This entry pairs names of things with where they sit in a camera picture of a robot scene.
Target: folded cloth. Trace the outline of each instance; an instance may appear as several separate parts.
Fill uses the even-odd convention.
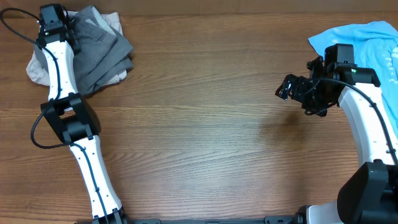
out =
[[[325,57],[331,45],[352,44],[359,67],[373,68],[381,82],[383,105],[398,136],[398,32],[387,22],[352,24],[332,28],[308,39],[315,51]]]
[[[84,95],[89,94],[101,86],[125,79],[126,69],[132,67],[131,61],[126,57],[132,46],[123,37],[118,13],[100,15],[95,7],[88,6],[81,12],[69,11],[68,14],[73,19],[70,27],[75,31],[81,45],[81,52],[73,59],[73,70],[79,92]],[[113,50],[115,45],[122,45],[125,49],[120,50],[119,47],[119,50]],[[102,63],[107,66],[101,66],[101,70],[96,70],[96,67]],[[47,62],[37,47],[34,47],[32,60],[26,70],[33,82],[50,85]]]

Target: wooden tabletop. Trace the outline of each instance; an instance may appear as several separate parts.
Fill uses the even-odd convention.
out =
[[[122,17],[134,46],[127,79],[88,99],[101,121],[113,187],[132,218],[293,214],[334,200],[358,168],[344,113],[305,116],[274,95],[308,75],[308,38],[395,13]],[[31,19],[8,19],[35,38]],[[0,223],[91,220],[69,148],[35,147],[30,129],[49,88],[25,68],[32,44],[0,26]],[[43,120],[36,138],[58,143]]]

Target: gray cloth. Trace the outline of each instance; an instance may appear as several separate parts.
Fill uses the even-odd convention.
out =
[[[115,74],[132,68],[127,57],[133,47],[117,30],[110,27],[94,6],[88,6],[75,15],[70,27],[81,45],[73,58],[73,71],[78,91],[87,95],[107,84]],[[44,54],[34,48],[36,59],[47,69]]]

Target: wooden table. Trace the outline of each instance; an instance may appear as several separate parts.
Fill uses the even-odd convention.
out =
[[[92,98],[113,187],[133,218],[259,218],[334,200],[358,168],[339,108],[305,116],[274,95],[307,75],[307,38],[394,13],[122,17],[134,70]],[[8,23],[34,38],[31,19]],[[32,123],[49,88],[25,68],[32,45],[0,26],[0,223],[90,220],[67,147],[36,148]],[[43,120],[41,144],[58,143]]]

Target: light blue fabric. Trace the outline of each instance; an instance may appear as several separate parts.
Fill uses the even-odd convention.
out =
[[[325,57],[325,49],[335,44],[352,44],[359,67],[373,68],[381,82],[383,104],[398,136],[398,32],[387,22],[335,27],[308,39]]]

